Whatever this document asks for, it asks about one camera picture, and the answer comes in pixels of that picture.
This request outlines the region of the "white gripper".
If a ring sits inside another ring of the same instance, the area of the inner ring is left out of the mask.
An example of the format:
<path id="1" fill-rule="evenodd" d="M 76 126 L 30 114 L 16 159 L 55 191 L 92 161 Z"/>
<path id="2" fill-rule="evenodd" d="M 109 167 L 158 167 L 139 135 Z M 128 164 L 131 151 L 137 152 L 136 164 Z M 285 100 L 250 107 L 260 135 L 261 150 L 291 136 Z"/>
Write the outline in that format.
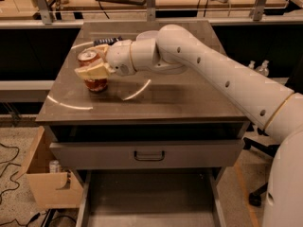
<path id="1" fill-rule="evenodd" d="M 84 80 L 107 79 L 116 72 L 119 76 L 134 75 L 138 71 L 152 71 L 160 62 L 160 56 L 154 38 L 138 41 L 118 41 L 109 47 L 101 44 L 83 50 L 86 61 L 103 59 L 96 65 L 77 68 L 75 73 Z"/>

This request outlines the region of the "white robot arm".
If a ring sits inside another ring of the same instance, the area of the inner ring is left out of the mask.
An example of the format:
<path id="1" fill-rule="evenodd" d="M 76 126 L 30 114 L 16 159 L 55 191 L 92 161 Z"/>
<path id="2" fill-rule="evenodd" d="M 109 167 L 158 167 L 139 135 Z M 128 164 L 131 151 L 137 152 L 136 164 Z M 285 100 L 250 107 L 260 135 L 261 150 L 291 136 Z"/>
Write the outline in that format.
<path id="1" fill-rule="evenodd" d="M 77 68 L 81 79 L 110 74 L 179 71 L 186 66 L 224 93 L 256 126 L 279 143 L 262 227 L 303 227 L 303 96 L 200 42 L 185 28 L 161 27 L 155 37 L 100 45 L 100 58 Z"/>

